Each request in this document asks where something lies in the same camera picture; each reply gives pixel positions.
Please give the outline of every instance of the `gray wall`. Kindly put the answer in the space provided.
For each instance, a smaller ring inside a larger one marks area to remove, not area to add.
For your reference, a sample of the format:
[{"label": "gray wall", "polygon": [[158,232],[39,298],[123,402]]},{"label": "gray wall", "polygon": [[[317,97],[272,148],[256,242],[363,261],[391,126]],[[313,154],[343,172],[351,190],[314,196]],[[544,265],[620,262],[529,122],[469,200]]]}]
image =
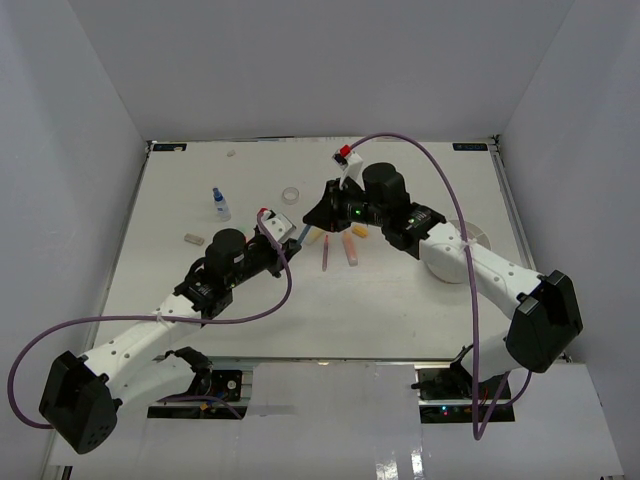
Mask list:
[{"label": "gray wall", "polygon": [[504,132],[542,271],[575,281],[585,360],[625,473],[640,479],[640,5],[579,1]]},{"label": "gray wall", "polygon": [[[96,313],[144,161],[137,133],[66,0],[0,0],[0,376],[46,327]],[[35,419],[53,358],[85,330],[43,342],[19,371]],[[38,478],[49,441],[0,396],[0,478]]]},{"label": "gray wall", "polygon": [[572,0],[71,0],[146,139],[500,133]]}]

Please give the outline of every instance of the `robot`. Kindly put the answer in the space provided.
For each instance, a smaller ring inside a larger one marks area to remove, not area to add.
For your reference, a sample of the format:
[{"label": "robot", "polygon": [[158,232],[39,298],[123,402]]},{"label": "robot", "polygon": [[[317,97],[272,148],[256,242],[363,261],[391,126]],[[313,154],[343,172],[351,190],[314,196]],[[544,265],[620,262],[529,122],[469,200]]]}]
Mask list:
[{"label": "robot", "polygon": [[[353,222],[380,227],[392,247],[437,267],[451,281],[468,281],[467,243],[444,216],[411,201],[393,165],[369,165],[361,187],[356,179],[362,158],[343,147],[333,159],[342,176],[326,182],[322,198],[303,218],[306,225],[327,232],[343,231]],[[272,240],[287,262],[301,250],[290,238],[295,226],[284,215],[263,209],[258,219],[261,228],[249,241],[234,229],[216,233],[205,256],[154,311],[156,322],[135,323],[80,356],[67,351],[54,360],[39,410],[77,453],[102,444],[119,414],[176,392],[203,394],[214,372],[211,362],[189,347],[174,352],[171,345],[204,327],[199,320],[217,317],[233,301],[234,288],[263,271],[281,276],[284,264]],[[557,270],[545,276],[519,267],[481,245],[473,245],[472,252],[478,292],[511,319],[507,331],[480,343],[479,381],[521,367],[545,372],[583,328],[571,280]],[[469,346],[438,381],[468,392],[472,369]],[[422,394],[430,382],[419,378],[412,388]]]}]

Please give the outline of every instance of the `purple cable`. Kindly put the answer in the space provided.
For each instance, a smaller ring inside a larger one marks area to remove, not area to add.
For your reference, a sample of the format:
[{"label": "purple cable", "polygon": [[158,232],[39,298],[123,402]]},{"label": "purple cable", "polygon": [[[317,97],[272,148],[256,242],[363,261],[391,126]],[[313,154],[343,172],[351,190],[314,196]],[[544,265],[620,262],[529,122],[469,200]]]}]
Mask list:
[{"label": "purple cable", "polygon": [[[285,292],[282,299],[276,305],[271,307],[269,310],[266,310],[262,313],[258,313],[256,315],[251,315],[249,317],[234,318],[230,320],[204,320],[204,319],[197,319],[197,318],[164,317],[163,316],[162,317],[163,320],[167,320],[170,322],[197,323],[201,325],[203,324],[204,325],[235,325],[238,323],[252,322],[254,320],[258,320],[260,318],[264,318],[268,315],[271,315],[273,312],[280,309],[280,307],[282,307],[287,302],[287,300],[289,300],[289,296],[291,295],[291,290],[293,288],[293,279],[291,277],[291,269],[289,268],[289,262],[287,262],[287,258],[284,254],[284,251],[280,247],[280,244],[276,241],[275,238],[273,238],[273,236],[269,233],[269,231],[266,228],[264,228],[264,225],[262,223],[262,210],[257,215],[257,223],[258,223],[258,228],[260,229],[260,232],[267,237],[267,239],[269,240],[273,248],[276,250],[276,252],[278,252],[278,256],[282,261],[282,266],[284,267],[284,271],[287,274],[287,291]],[[82,325],[85,323],[114,322],[114,321],[123,321],[123,320],[125,321],[142,320],[147,322],[155,322],[158,320],[158,317],[156,315],[107,315],[103,317],[98,316],[98,317],[77,318],[75,320],[68,320],[66,322],[59,323],[58,325],[54,325],[53,327],[48,328],[44,332],[38,334],[33,340],[27,343],[27,345],[20,351],[20,353],[18,353],[18,356],[13,361],[13,364],[11,365],[11,369],[9,370],[9,376],[7,377],[7,397],[9,399],[9,406],[11,407],[11,410],[13,411],[14,415],[18,417],[18,420],[20,420],[25,425],[28,425],[29,427],[33,427],[33,428],[38,428],[42,430],[50,430],[53,428],[48,423],[38,423],[28,418],[24,413],[22,413],[22,411],[20,410],[20,407],[18,407],[18,403],[16,402],[16,396],[15,396],[16,373],[18,371],[18,367],[20,366],[20,363],[22,362],[22,359],[29,352],[29,350],[31,350],[34,347],[34,345],[36,345],[43,338],[51,335],[52,333],[57,332],[58,330],[62,330],[63,328],[72,327],[74,325]]]},{"label": "purple cable", "polygon": [[[438,174],[440,175],[440,178],[442,179],[442,182],[444,183],[444,186],[449,192],[449,196],[451,197],[451,201],[453,202],[453,207],[455,208],[456,214],[458,215],[458,220],[460,221],[460,237],[462,238],[463,242],[468,242],[469,237],[467,235],[467,226],[465,224],[464,217],[462,215],[462,208],[460,207],[460,202],[458,202],[458,198],[456,197],[456,194],[453,191],[453,187],[451,186],[449,179],[447,178],[444,171],[438,164],[437,160],[433,157],[433,155],[431,155],[429,150],[423,147],[416,140],[410,137],[407,137],[406,135],[402,135],[399,133],[392,133],[392,132],[382,132],[382,133],[374,133],[373,135],[367,135],[366,137],[361,138],[360,140],[355,142],[353,145],[351,145],[351,149],[353,150],[356,147],[362,145],[363,143],[379,137],[392,137],[392,138],[398,138],[400,140],[404,140],[405,142],[408,142],[414,147],[416,147],[418,150],[420,150],[422,153],[424,153],[427,156],[427,158],[431,161],[434,168],[437,170]],[[491,401],[491,405],[487,410],[487,414],[484,416],[482,425],[479,426],[478,423],[479,423],[480,415],[479,415],[478,401],[479,401],[480,393],[479,393],[478,379],[480,376],[479,375],[480,352],[479,352],[478,346],[480,344],[480,325],[479,325],[479,312],[478,312],[478,286],[476,284],[476,275],[473,269],[473,258],[471,257],[471,249],[469,248],[468,244],[465,245],[464,247],[464,253],[467,259],[467,273],[469,274],[469,287],[471,289],[471,313],[473,318],[473,327],[472,327],[473,373],[472,373],[472,382],[471,382],[471,419],[473,423],[473,438],[475,438],[476,440],[480,440],[482,438],[482,435],[484,434],[484,430],[487,426],[487,422],[489,421],[489,418],[491,417],[491,414],[493,413],[493,410],[496,407],[496,403],[500,398],[500,394],[502,393],[502,390],[504,389],[504,386],[507,383],[508,373],[506,373],[503,376],[502,381],[500,382],[500,386],[498,387],[498,391],[496,392],[496,395],[493,397],[493,400]]]},{"label": "purple cable", "polygon": [[227,402],[218,397],[212,397],[209,395],[171,395],[170,397],[165,397],[161,402],[197,402],[197,401],[205,401],[205,402],[214,402],[219,403],[224,406],[227,410],[233,413],[233,416],[239,420],[242,420],[242,415],[238,413],[238,411],[229,405]]}]

